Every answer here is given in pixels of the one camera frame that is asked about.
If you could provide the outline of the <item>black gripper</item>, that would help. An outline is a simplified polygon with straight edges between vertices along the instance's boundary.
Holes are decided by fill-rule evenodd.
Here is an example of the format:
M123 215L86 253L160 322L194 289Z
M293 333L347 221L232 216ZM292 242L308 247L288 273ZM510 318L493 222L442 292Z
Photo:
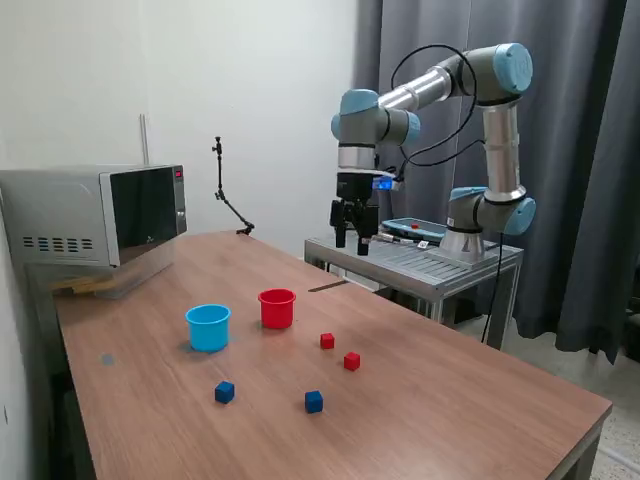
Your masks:
M358 235L357 254L367 256L369 244L378 233L379 206L366 204L373 191L372 174L341 172L337 174L336 195L339 200L331 203L329 224L335 232L335 246L344 248L346 232L350 224L350 210L346 202L354 206L353 226Z

